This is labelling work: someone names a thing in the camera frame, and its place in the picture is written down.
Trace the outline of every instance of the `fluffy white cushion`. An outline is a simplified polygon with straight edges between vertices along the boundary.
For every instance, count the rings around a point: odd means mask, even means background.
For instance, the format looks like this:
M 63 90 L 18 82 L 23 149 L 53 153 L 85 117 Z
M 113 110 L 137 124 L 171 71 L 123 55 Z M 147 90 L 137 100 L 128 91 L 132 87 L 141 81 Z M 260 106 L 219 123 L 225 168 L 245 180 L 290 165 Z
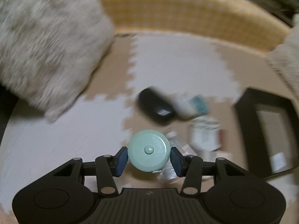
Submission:
M 113 40 L 99 0 L 0 0 L 0 82 L 53 122 Z

